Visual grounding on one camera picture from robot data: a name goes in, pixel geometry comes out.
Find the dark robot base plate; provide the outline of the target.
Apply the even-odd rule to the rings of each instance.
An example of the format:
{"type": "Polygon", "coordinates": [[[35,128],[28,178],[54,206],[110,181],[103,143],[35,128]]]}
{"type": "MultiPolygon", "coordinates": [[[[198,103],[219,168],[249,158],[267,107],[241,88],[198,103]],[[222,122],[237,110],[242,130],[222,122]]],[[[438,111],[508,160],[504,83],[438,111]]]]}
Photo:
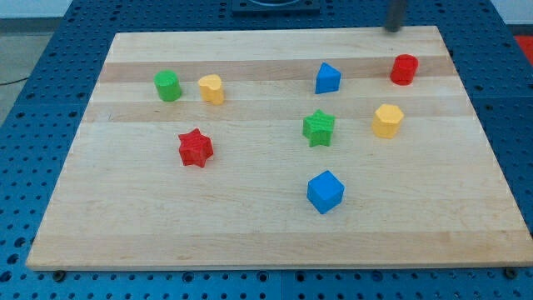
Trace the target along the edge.
{"type": "Polygon", "coordinates": [[[233,15],[319,13],[320,0],[231,0],[233,15]]]}

